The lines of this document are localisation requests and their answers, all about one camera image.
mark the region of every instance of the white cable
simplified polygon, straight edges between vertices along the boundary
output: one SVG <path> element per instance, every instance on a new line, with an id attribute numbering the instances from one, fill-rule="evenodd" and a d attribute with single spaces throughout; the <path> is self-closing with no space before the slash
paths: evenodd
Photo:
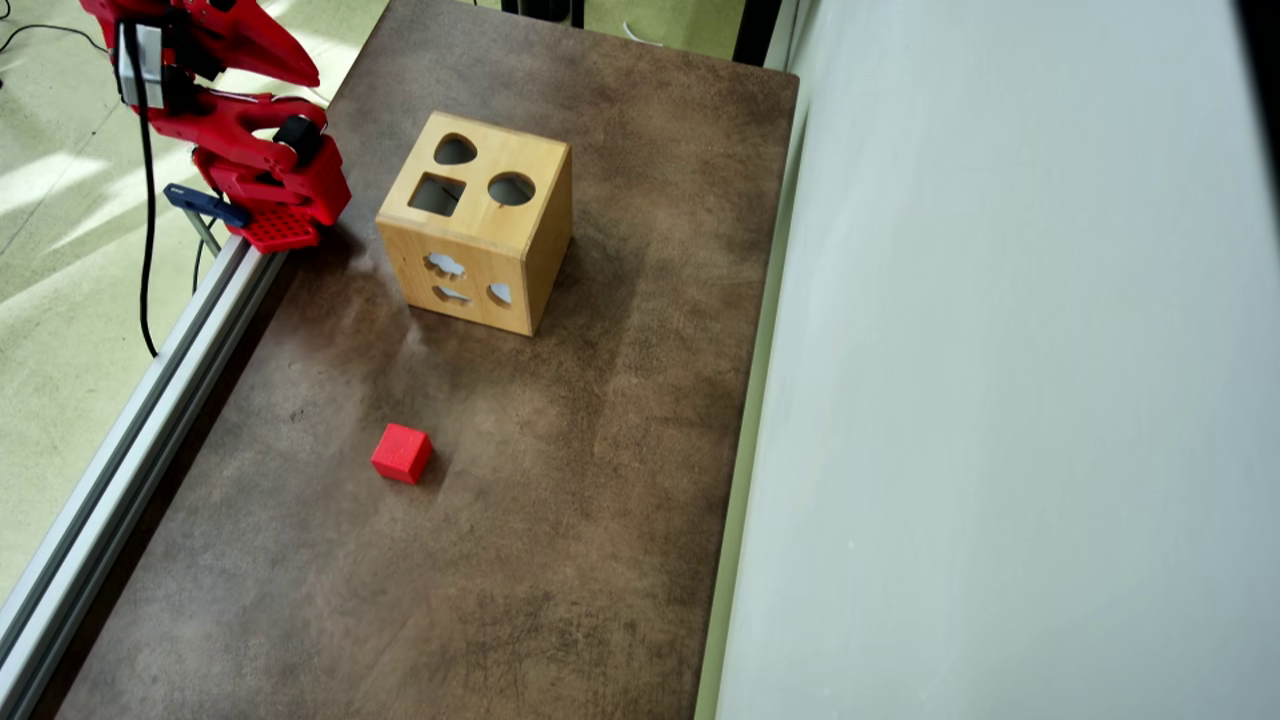
<path id="1" fill-rule="evenodd" d="M 660 42 L 654 42 L 652 40 L 643 40 L 640 37 L 636 37 L 636 33 L 631 32 L 631 26 L 628 26 L 626 20 L 622 20 L 622 32 L 627 33 L 627 37 L 635 40 L 636 42 L 644 42 L 645 45 L 653 45 L 654 47 L 663 47 L 663 44 Z"/>
<path id="2" fill-rule="evenodd" d="M 205 87 L 210 95 L 216 95 L 219 97 L 230 97 L 233 100 L 248 100 L 251 102 L 257 102 L 257 97 L 248 95 L 246 92 L 230 92 L 227 90 L 218 90 L 214 87 Z"/>

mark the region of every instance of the black object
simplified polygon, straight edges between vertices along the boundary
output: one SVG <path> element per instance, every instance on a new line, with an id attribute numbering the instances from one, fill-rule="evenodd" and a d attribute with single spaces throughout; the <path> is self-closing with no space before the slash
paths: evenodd
<path id="1" fill-rule="evenodd" d="M 746 0 L 742 5 L 742 22 L 737 26 L 737 42 L 733 45 L 735 63 L 764 65 L 781 9 L 782 0 Z"/>
<path id="2" fill-rule="evenodd" d="M 214 197 L 207 192 L 200 192 L 187 186 L 172 182 L 165 186 L 164 196 L 169 204 L 179 210 L 191 210 L 201 215 L 209 215 L 215 220 L 221 220 L 233 228 L 242 228 L 248 224 L 248 211 L 227 202 L 220 197 Z"/>
<path id="3" fill-rule="evenodd" d="M 1276 182 L 1280 181 L 1276 168 L 1276 63 L 1280 61 L 1280 53 L 1275 45 L 1275 9 L 1268 0 L 1236 0 L 1236 19 L 1239 31 L 1244 41 L 1245 58 L 1253 70 L 1253 96 L 1257 101 L 1258 124 L 1263 133 L 1263 142 L 1268 169 L 1271 172 L 1271 204 L 1280 210 L 1280 197 L 1277 197 Z"/>
<path id="4" fill-rule="evenodd" d="M 63 32 L 74 32 L 76 35 L 78 35 L 78 36 L 83 37 L 84 40 L 87 40 L 88 44 L 92 45 L 93 47 L 96 47 L 97 50 L 101 50 L 102 53 L 106 53 L 106 47 L 102 47 L 97 42 L 93 42 L 93 38 L 90 37 L 88 35 L 86 35 L 82 31 L 78 31 L 78 29 L 76 29 L 73 27 L 46 26 L 44 23 L 32 23 L 29 26 L 22 26 L 20 28 L 18 28 L 18 29 L 13 31 L 12 33 L 9 33 L 9 37 L 4 41 L 4 45 L 0 45 L 0 53 L 4 53 L 5 47 L 9 47 L 9 44 L 13 42 L 14 37 L 18 37 L 19 32 L 23 32 L 26 29 L 37 28 L 37 27 L 38 28 L 45 28 L 45 29 L 60 29 Z"/>
<path id="5" fill-rule="evenodd" d="M 205 225 L 205 229 L 212 229 L 215 222 L 216 220 L 210 219 L 209 224 Z M 196 291 L 200 290 L 200 259 L 204 258 L 204 256 L 205 256 L 205 242 L 201 241 L 201 242 L 196 243 L 196 264 L 191 266 L 191 293 L 192 295 L 196 295 Z"/>
<path id="6" fill-rule="evenodd" d="M 570 24 L 584 27 L 585 0 L 502 0 L 502 12 L 513 15 L 527 15 L 539 20 L 562 22 L 566 14 L 572 15 Z"/>
<path id="7" fill-rule="evenodd" d="M 129 64 L 133 65 L 133 82 L 138 95 L 138 120 L 142 127 L 142 167 L 147 177 L 147 234 L 142 241 L 142 283 L 138 287 L 138 324 L 142 327 L 142 340 L 147 343 L 147 352 L 152 357 L 157 355 L 156 346 L 151 342 L 151 327 L 147 323 L 147 291 L 151 286 L 151 254 L 156 241 L 156 178 L 155 167 L 151 161 L 151 122 L 147 118 L 147 90 L 142 79 L 142 60 L 138 51 L 137 26 L 129 23 L 124 26 L 124 47 L 129 53 Z"/>
<path id="8" fill-rule="evenodd" d="M 320 150 L 320 128 L 302 115 L 293 115 L 284 120 L 280 129 L 271 137 L 273 142 L 283 142 L 298 154 L 298 167 L 303 167 L 315 158 Z"/>
<path id="9" fill-rule="evenodd" d="M 178 68 L 189 69 L 197 76 L 212 81 L 227 69 L 227 65 L 196 41 L 191 33 L 189 18 L 187 15 L 187 22 L 174 22 L 165 28 L 165 45 L 173 47 Z"/>

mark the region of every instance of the wooden cube face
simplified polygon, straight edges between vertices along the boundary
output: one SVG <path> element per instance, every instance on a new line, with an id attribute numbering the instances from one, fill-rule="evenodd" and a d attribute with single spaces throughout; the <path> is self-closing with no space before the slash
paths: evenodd
<path id="1" fill-rule="evenodd" d="M 433 113 L 378 211 L 410 305 L 531 336 L 573 232 L 570 146 Z"/>

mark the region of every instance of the tabletop surface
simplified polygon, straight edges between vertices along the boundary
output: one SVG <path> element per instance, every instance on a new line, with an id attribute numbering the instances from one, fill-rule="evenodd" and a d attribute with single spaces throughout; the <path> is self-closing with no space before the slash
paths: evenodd
<path id="1" fill-rule="evenodd" d="M 64 717 L 692 714 L 797 81 L 393 0 L 292 282 Z M 374 215 L 433 110 L 573 147 L 534 338 L 406 306 Z M 426 430 L 420 486 L 369 459 Z"/>

